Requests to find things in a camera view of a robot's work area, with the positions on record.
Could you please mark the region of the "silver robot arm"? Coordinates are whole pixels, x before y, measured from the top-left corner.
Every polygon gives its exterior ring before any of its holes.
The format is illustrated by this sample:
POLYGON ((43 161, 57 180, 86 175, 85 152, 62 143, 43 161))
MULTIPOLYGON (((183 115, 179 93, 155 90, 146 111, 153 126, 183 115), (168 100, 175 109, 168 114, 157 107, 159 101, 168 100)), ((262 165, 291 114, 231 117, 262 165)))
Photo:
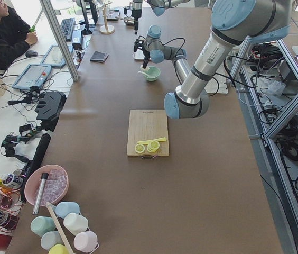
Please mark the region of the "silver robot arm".
MULTIPOLYGON (((187 3, 184 0, 153 0, 146 1, 156 16, 162 15, 166 9, 177 7, 179 4, 187 3)), ((134 19, 134 34, 138 34, 139 19, 142 17, 142 0, 134 0, 131 5, 131 17, 134 19)))
POLYGON ((183 49, 162 44, 159 26, 150 26, 143 45, 145 60, 172 61, 182 81, 164 98, 166 115, 172 119, 203 116, 209 107, 205 86, 232 48, 246 38, 263 43, 286 37, 291 11, 291 1, 216 1, 209 39, 193 66, 188 65, 183 49))

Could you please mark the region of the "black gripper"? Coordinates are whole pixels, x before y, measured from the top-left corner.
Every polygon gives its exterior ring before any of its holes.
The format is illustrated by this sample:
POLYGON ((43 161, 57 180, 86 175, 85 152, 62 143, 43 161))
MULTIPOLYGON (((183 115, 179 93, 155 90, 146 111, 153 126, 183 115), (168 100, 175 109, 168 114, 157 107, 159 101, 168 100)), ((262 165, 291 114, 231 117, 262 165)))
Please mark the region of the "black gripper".
POLYGON ((137 34, 137 30, 138 30, 138 22, 139 22, 139 18, 138 17, 135 17, 134 18, 134 34, 137 34))
POLYGON ((142 68, 146 69, 147 61, 150 60, 150 51, 148 50, 148 48, 146 46, 146 41, 145 40, 142 41, 142 52, 143 52, 143 55, 144 55, 144 62, 142 64, 142 68))

